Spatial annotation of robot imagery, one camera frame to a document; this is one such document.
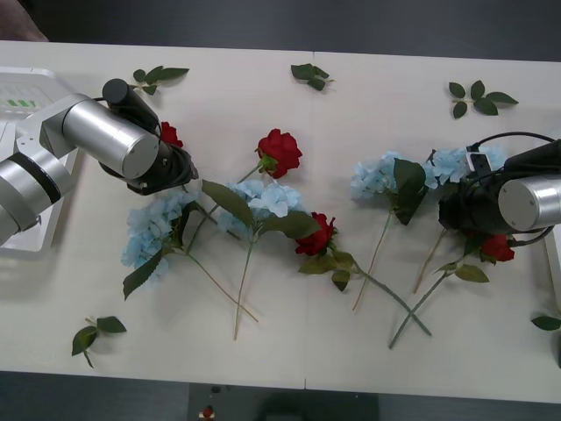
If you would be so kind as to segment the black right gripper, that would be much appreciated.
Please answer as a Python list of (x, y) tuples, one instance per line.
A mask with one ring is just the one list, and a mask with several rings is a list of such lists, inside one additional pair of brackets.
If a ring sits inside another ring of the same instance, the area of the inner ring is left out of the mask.
[(456, 187), (440, 199), (438, 221), (446, 229), (500, 233), (497, 193), (485, 186)]

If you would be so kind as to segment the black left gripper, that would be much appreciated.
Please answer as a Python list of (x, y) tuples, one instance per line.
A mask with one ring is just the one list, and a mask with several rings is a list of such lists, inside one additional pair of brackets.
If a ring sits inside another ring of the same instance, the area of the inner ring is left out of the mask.
[(198, 170), (192, 161), (191, 155), (178, 146), (169, 146), (172, 158), (172, 181), (170, 188), (188, 184), (199, 179)]

